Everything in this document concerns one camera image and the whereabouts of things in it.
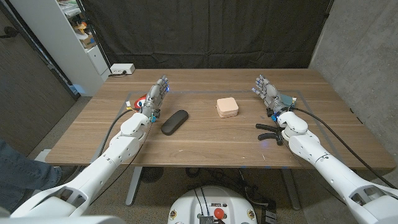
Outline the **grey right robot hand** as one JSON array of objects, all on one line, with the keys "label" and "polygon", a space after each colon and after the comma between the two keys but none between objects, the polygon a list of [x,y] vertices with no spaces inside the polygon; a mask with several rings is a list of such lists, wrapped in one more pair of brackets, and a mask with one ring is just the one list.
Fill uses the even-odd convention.
[{"label": "grey right robot hand", "polygon": [[282,95],[268,79],[260,75],[255,84],[256,87],[252,88],[252,91],[264,102],[268,117],[277,118],[288,111],[289,107],[283,103]]}]

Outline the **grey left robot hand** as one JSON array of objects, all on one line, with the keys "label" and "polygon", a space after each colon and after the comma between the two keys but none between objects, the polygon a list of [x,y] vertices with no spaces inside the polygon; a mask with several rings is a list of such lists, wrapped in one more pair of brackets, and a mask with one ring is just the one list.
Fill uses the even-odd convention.
[{"label": "grey left robot hand", "polygon": [[148,118],[159,117],[160,107],[165,95],[169,92],[169,81],[166,75],[161,76],[157,82],[152,85],[146,94],[146,99],[141,107],[141,113]]}]

